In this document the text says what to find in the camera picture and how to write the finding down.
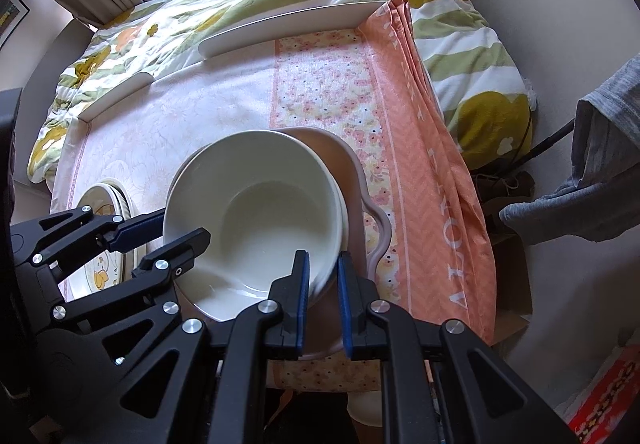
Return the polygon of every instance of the white wall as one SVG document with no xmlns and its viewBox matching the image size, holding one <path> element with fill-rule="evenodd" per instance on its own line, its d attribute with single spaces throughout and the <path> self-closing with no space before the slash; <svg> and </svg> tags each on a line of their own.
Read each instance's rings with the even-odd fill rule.
<svg viewBox="0 0 640 444">
<path fill-rule="evenodd" d="M 0 90 L 25 87 L 47 49 L 72 18 L 53 0 L 22 1 L 29 13 L 0 49 Z M 49 212 L 50 199 L 41 191 L 16 183 L 15 199 L 12 223 Z"/>
<path fill-rule="evenodd" d="M 538 92 L 534 141 L 640 51 L 632 0 L 472 1 Z M 569 136 L 529 164 L 539 195 L 569 175 L 570 147 Z M 563 237 L 531 247 L 527 259 L 534 315 L 508 360 L 552 402 L 571 373 L 609 353 L 621 327 L 640 326 L 640 229 L 600 244 Z"/>
</svg>

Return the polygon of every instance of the picture frame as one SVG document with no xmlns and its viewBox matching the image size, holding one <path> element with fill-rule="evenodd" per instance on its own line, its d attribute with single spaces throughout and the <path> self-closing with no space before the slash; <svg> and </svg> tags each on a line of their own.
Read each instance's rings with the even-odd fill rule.
<svg viewBox="0 0 640 444">
<path fill-rule="evenodd" d="M 0 10 L 0 49 L 28 13 L 29 8 L 22 0 L 10 0 L 7 6 Z"/>
</svg>

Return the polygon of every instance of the stacked plate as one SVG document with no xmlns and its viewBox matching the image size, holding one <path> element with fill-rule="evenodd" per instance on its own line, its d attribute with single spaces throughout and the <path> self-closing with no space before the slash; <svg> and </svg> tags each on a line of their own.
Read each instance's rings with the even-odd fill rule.
<svg viewBox="0 0 640 444">
<path fill-rule="evenodd" d="M 126 188 L 116 179 L 104 179 L 91 186 L 84 192 L 78 205 L 91 206 L 97 215 L 120 215 L 124 220 L 138 214 Z M 129 280 L 131 271 L 145 255 L 146 246 L 125 255 L 107 251 L 101 253 L 68 278 L 71 294 L 78 299 L 112 287 L 122 280 Z"/>
</svg>

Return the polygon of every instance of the gray clothing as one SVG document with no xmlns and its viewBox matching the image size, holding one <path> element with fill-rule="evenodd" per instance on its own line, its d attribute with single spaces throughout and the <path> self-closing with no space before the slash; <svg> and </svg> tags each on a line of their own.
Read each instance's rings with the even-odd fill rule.
<svg viewBox="0 0 640 444">
<path fill-rule="evenodd" d="M 600 242 L 640 224 L 640 54 L 578 101 L 571 161 L 555 193 L 500 211 L 524 243 Z"/>
</svg>

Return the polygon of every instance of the metal screw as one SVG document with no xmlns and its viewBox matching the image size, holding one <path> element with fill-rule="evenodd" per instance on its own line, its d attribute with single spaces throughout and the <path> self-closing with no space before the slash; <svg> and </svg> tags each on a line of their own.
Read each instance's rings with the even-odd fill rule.
<svg viewBox="0 0 640 444">
<path fill-rule="evenodd" d="M 202 321 L 197 318 L 189 318 L 182 324 L 182 330 L 187 334 L 195 334 L 202 328 Z"/>
<path fill-rule="evenodd" d="M 263 299 L 260 303 L 258 303 L 258 310 L 260 312 L 264 312 L 268 314 L 270 312 L 275 312 L 278 310 L 278 302 L 272 299 Z"/>
<path fill-rule="evenodd" d="M 62 305 L 56 305 L 51 312 L 53 317 L 58 321 L 63 320 L 66 316 L 66 309 Z"/>
<path fill-rule="evenodd" d="M 178 307 L 178 304 L 175 301 L 165 301 L 164 305 L 162 305 L 162 310 L 167 314 L 175 314 L 180 310 L 180 307 Z"/>
<path fill-rule="evenodd" d="M 465 324 L 459 319 L 450 319 L 444 324 L 444 328 L 451 334 L 460 334 L 465 329 Z"/>
<path fill-rule="evenodd" d="M 378 314 L 383 314 L 391 309 L 389 302 L 383 299 L 373 300 L 369 306 L 373 312 L 377 312 Z"/>
</svg>

